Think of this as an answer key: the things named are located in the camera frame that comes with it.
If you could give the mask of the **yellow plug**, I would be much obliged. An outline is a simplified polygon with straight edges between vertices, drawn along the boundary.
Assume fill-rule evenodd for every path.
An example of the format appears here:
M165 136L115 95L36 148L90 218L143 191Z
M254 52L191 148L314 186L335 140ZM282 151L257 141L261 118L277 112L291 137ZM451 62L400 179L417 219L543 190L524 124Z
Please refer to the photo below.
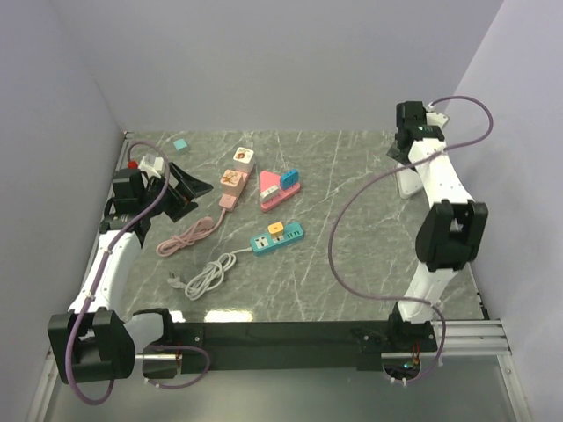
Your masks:
M275 222L267 227L269 236L274 242L279 242L284 237L284 225L282 222Z

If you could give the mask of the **teal cube plug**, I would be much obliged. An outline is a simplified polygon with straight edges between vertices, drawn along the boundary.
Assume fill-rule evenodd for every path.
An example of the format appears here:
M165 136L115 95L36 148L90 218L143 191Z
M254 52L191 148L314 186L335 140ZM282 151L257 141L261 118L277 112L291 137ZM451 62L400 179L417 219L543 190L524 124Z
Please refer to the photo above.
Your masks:
M185 153L189 151L189 144L183 138L175 140L172 144L178 152Z

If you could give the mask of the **pink triangular socket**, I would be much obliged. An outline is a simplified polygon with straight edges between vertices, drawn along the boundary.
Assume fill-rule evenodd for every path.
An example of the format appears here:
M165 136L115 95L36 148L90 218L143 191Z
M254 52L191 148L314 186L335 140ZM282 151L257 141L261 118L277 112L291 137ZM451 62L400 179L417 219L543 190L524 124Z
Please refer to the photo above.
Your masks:
M260 209L263 212L273 210L288 200L301 189L300 174L292 169L282 175L271 171L260 173Z

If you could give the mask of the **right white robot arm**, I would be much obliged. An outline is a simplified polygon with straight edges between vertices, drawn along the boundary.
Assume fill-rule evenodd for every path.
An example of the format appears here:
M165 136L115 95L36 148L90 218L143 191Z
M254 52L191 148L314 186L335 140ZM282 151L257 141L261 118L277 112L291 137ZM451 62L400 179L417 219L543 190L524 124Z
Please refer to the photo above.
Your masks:
M386 340L405 351L433 337L431 319L448 284L478 254L488 207L468 193L450 157L443 113L420 101L396 106L394 142L387 155L396 163L398 193L408 199L423 192L428 213L415 238L418 264L403 300L389 317Z

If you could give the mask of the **blue plug adapter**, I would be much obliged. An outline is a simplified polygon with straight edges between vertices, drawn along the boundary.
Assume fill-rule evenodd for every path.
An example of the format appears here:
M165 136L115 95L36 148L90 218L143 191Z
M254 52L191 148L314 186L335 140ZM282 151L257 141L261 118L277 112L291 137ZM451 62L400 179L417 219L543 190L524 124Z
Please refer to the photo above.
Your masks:
M300 176L296 169L286 171L280 176L279 186L285 191L299 182Z

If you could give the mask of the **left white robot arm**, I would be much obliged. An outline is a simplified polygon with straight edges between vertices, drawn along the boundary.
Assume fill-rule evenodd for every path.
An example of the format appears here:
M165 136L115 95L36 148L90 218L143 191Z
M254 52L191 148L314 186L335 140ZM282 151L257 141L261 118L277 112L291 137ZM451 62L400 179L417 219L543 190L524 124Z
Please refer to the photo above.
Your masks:
M78 297L53 315L48 337L64 383L100 382L131 375L135 357L149 347L166 353L176 332L168 309L145 309L124 323L118 307L129 271L142 250L152 217L173 222L197 208L212 185L169 165L168 175L139 168L113 175L113 195L99 225L98 249Z

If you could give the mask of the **teal power strip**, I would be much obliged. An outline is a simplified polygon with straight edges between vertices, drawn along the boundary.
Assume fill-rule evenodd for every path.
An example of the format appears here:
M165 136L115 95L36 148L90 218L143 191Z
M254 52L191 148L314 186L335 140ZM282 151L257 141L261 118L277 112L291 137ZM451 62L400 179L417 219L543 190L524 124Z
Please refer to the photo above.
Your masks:
M275 222L267 231L250 239L250 246L256 256L262 256L288 246L304 238L304 229L299 222Z

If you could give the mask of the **white triangular socket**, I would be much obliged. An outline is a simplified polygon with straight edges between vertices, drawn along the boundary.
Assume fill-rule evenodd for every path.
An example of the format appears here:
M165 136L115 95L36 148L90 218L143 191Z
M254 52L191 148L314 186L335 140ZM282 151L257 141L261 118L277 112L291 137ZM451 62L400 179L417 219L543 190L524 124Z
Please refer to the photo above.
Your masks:
M398 194L401 199L407 200L423 189L420 176L416 170L397 164L396 173Z

